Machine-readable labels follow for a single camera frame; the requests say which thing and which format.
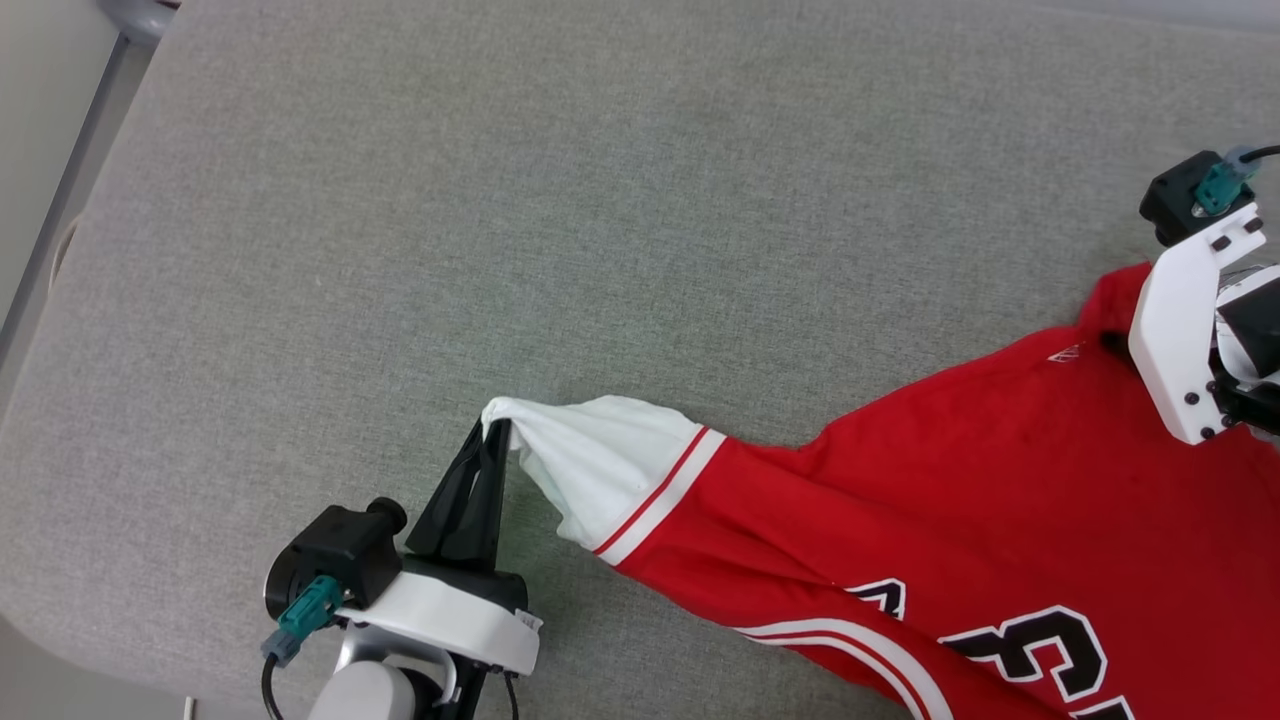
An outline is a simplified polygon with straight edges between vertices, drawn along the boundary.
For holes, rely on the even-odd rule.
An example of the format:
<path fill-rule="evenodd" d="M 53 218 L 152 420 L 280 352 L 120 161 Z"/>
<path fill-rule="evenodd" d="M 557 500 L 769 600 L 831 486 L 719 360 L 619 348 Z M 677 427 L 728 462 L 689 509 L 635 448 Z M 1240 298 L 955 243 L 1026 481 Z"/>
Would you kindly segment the red and white basketball jersey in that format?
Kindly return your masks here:
<path fill-rule="evenodd" d="M 915 720 L 1280 720 L 1280 451 L 1172 438 L 1105 346 L 1148 266 L 799 448 L 498 397 L 558 534 Z"/>

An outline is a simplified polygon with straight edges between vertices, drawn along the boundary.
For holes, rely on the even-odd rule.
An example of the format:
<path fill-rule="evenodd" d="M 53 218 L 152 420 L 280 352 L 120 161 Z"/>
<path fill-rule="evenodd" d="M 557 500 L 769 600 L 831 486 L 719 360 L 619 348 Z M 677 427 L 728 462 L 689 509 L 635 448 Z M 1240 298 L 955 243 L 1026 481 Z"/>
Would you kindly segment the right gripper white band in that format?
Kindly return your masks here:
<path fill-rule="evenodd" d="M 1185 445 L 1238 425 L 1280 441 L 1280 264 L 1230 268 L 1265 242 L 1248 202 L 1165 249 L 1142 286 L 1128 350 Z"/>

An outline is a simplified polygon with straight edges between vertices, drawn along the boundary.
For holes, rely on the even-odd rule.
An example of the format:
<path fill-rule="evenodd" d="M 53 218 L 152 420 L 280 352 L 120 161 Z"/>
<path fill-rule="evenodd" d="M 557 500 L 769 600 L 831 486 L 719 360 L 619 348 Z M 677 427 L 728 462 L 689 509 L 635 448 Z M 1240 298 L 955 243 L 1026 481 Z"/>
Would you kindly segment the grey metal frame post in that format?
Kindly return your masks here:
<path fill-rule="evenodd" d="M 0 0 L 0 414 L 150 56 L 184 0 Z"/>

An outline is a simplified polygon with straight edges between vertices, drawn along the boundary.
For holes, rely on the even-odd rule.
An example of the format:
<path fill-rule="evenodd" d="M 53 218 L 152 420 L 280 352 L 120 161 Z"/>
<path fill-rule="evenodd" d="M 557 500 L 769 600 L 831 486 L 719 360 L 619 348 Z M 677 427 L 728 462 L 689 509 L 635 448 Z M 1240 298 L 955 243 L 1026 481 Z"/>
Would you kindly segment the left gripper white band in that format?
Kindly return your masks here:
<path fill-rule="evenodd" d="M 442 664 L 445 653 L 532 675 L 541 619 L 525 579 L 497 569 L 511 421 L 477 421 L 410 532 L 406 548 L 430 559 L 462 559 L 477 571 L 404 562 L 366 609 L 342 609 L 347 621 L 335 666 L 392 655 Z"/>

